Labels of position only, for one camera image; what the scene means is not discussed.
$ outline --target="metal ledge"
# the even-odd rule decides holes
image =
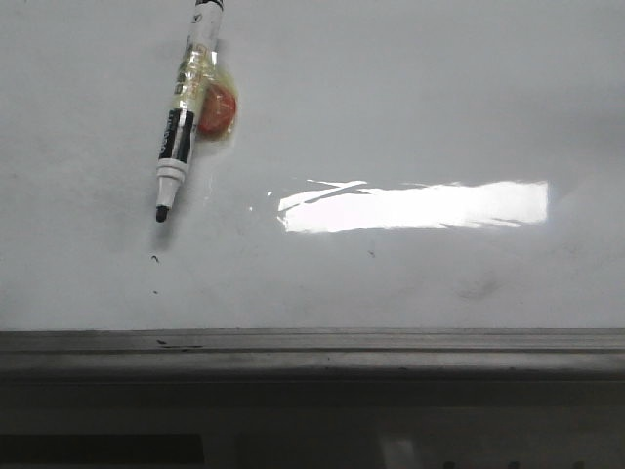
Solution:
[[[1,332],[7,382],[625,379],[625,329]]]

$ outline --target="black label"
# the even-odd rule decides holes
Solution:
[[[216,3],[219,6],[219,8],[221,8],[222,10],[224,9],[223,0],[196,0],[195,1],[195,5],[203,5],[205,3]]]
[[[169,111],[158,159],[173,158],[188,163],[194,118],[190,110],[172,109]]]

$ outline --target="red object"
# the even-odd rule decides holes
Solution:
[[[219,138],[229,129],[236,114],[236,98],[225,86],[211,84],[206,91],[198,130],[207,137]]]

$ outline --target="marker label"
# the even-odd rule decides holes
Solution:
[[[209,51],[214,51],[223,12],[224,3],[221,0],[197,0],[191,20],[189,42],[201,44]]]
[[[195,115],[190,110],[169,111],[158,159],[173,158],[188,163],[197,128],[197,125],[193,125],[194,120]]]

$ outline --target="black marker tip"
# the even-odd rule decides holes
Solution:
[[[167,220],[167,212],[169,212],[169,208],[165,205],[159,205],[156,207],[156,221],[158,223],[163,223]]]

